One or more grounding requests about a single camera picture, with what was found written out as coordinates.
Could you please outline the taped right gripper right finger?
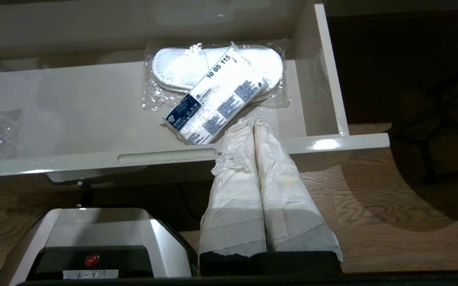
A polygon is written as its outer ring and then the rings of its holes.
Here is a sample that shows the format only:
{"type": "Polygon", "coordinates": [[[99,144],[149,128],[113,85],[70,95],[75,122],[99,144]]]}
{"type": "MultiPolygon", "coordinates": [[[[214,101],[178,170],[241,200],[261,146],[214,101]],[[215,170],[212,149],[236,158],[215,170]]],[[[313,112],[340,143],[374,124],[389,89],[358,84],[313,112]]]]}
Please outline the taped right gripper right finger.
{"type": "Polygon", "coordinates": [[[253,136],[270,250],[330,251],[342,262],[336,234],[318,210],[275,129],[258,119],[253,136]]]}

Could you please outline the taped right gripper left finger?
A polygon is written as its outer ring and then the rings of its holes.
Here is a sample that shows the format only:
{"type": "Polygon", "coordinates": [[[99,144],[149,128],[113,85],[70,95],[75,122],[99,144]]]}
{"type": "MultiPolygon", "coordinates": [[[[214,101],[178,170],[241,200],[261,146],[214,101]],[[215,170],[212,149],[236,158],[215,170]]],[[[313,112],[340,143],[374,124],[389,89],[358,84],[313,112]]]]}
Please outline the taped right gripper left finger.
{"type": "Polygon", "coordinates": [[[201,274],[248,274],[254,255],[267,251],[252,123],[240,120],[221,139],[214,181],[200,223],[201,274]]]}

